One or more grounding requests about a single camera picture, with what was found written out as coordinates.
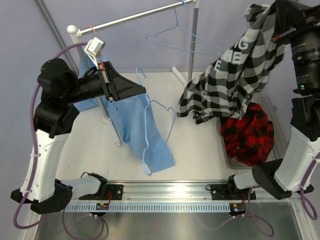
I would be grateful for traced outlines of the black white plaid shirt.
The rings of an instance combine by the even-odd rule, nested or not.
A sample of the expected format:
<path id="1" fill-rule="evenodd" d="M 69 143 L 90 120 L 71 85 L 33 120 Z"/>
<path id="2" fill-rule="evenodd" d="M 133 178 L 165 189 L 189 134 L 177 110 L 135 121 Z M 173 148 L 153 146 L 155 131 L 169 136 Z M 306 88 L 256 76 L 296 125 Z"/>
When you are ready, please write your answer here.
<path id="1" fill-rule="evenodd" d="M 286 46 L 272 42 L 276 14 L 269 5 L 251 4 L 245 18 L 249 27 L 243 35 L 188 82 L 177 105 L 178 117 L 192 113 L 197 125 L 215 117 L 242 119 L 253 95 L 264 89 Z"/>

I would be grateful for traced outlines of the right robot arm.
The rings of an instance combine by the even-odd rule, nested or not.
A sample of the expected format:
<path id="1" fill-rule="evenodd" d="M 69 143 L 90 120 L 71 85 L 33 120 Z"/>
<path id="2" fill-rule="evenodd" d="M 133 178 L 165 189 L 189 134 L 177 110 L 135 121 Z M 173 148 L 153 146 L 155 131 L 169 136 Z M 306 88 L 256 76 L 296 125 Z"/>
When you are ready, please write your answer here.
<path id="1" fill-rule="evenodd" d="M 291 137 L 284 158 L 230 176 L 226 192 L 233 199 L 251 187 L 261 187 L 278 200 L 314 190 L 310 179 L 320 160 L 320 7 L 276 0 L 271 11 L 276 14 L 272 41 L 290 45 L 294 93 L 301 97 L 291 101 Z"/>

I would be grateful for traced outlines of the red black plaid shirt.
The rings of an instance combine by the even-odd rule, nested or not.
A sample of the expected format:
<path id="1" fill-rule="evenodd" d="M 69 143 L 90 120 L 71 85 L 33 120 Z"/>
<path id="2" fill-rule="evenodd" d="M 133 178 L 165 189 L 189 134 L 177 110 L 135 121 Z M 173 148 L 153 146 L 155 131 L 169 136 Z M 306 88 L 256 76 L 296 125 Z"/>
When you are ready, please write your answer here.
<path id="1" fill-rule="evenodd" d="M 274 125 L 258 103 L 251 102 L 242 119 L 220 118 L 226 154 L 247 166 L 264 163 L 274 147 Z"/>

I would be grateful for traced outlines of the blue wire hanger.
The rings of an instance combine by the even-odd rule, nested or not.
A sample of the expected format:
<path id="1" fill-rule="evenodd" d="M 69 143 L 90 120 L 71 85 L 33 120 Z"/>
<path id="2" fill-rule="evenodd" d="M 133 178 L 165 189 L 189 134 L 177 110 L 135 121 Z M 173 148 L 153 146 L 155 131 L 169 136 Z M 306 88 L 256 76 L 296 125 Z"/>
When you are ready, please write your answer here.
<path id="1" fill-rule="evenodd" d="M 180 22 L 179 11 L 173 8 L 174 25 L 157 33 L 147 35 L 145 40 L 147 43 L 166 48 L 168 50 L 184 52 L 190 55 L 193 59 L 195 55 L 218 57 L 224 50 L 206 39 L 197 35 L 198 19 L 199 19 L 200 2 L 194 0 L 192 2 L 192 23 L 191 29 L 187 29 Z M 197 41 L 201 42 L 210 51 L 196 50 Z"/>
<path id="2" fill-rule="evenodd" d="M 164 171 L 175 165 L 173 155 L 167 145 L 171 136 L 174 122 L 172 122 L 169 133 L 164 139 L 156 125 L 152 104 L 155 103 L 167 112 L 176 113 L 174 108 L 166 107 L 157 100 L 152 100 L 147 93 L 140 95 L 140 119 L 139 119 L 139 139 L 137 145 L 138 158 L 141 159 L 144 173 L 150 177 L 152 174 Z"/>

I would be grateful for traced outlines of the light blue shirt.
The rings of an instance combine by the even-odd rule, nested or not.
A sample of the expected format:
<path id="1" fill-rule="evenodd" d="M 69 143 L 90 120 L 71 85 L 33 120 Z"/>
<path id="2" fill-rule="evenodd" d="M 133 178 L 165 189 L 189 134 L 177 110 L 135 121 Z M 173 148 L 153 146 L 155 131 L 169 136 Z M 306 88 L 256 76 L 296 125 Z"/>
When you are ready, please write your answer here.
<path id="1" fill-rule="evenodd" d="M 175 165 L 167 146 L 167 139 L 161 136 L 154 119 L 152 103 L 146 93 L 119 101 L 101 98 L 119 139 L 127 144 L 131 152 L 141 160 L 147 176 L 164 171 Z"/>

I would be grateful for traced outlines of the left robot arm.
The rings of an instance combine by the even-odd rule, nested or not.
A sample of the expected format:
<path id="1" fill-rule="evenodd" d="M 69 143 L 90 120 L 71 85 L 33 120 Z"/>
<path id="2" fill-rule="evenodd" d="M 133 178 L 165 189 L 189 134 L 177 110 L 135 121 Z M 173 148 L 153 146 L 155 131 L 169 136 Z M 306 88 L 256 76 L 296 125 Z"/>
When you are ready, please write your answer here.
<path id="1" fill-rule="evenodd" d="M 76 103 L 101 96 L 120 101 L 144 94 L 146 89 L 121 76 L 109 61 L 92 67 L 80 78 L 63 59 L 50 59 L 41 67 L 37 81 L 42 88 L 41 100 L 31 110 L 37 142 L 26 182 L 12 191 L 11 199 L 30 204 L 40 215 L 60 212 L 71 200 L 106 199 L 108 181 L 96 173 L 73 180 L 56 178 L 63 147 L 79 115 Z"/>

